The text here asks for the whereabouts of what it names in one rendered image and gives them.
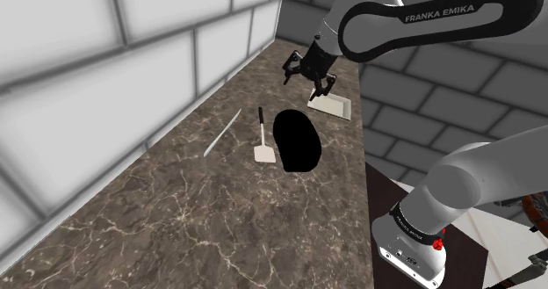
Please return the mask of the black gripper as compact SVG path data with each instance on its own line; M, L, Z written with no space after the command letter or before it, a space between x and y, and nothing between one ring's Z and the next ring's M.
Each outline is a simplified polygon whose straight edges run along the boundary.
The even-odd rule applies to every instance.
M336 82L336 75L328 74L331 66L335 63L337 55L324 51L316 40L308 48L306 55L302 55L298 50L294 50L282 66L285 80L283 85L287 85L294 75L300 73L309 80L314 81L314 92L309 98L313 101L320 96L327 96ZM327 86L322 86L322 79L326 78Z

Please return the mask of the white square tray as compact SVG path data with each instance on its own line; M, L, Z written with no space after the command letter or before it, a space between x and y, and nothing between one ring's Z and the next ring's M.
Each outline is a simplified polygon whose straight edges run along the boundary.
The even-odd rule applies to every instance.
M332 93L314 97L307 102L307 107L341 119L351 120L351 100Z

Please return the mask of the black oval object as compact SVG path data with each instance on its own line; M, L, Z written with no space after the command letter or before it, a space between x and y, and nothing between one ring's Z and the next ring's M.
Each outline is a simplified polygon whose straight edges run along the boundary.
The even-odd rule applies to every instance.
M273 123L273 136L286 172L309 172L321 159L321 140L305 113L287 109Z

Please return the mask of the thin silver knife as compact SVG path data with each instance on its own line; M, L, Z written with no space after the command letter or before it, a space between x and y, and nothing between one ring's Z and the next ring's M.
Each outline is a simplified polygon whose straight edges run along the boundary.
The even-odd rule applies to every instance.
M209 155L209 153L211 152L211 150L215 147L215 145L218 143L218 141L220 140L220 138L224 135L224 133L234 124L234 122L236 121L236 119L239 117L239 115L241 114L242 112L242 109L239 109L238 112L233 116L233 118L231 118L231 120L227 123L227 125L223 128L223 130L217 135L217 137L212 141L212 143L207 147L207 149L205 150L204 154L203 154L203 157L207 157Z

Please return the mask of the dark robot stand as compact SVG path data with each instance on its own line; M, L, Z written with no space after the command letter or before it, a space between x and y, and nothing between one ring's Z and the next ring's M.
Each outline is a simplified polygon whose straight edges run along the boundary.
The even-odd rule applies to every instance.
M407 192L370 164L365 165L370 220L388 213ZM453 225L443 241L447 254L446 272L438 289L482 289L488 251ZM381 258L371 241L374 289L423 289L404 273Z

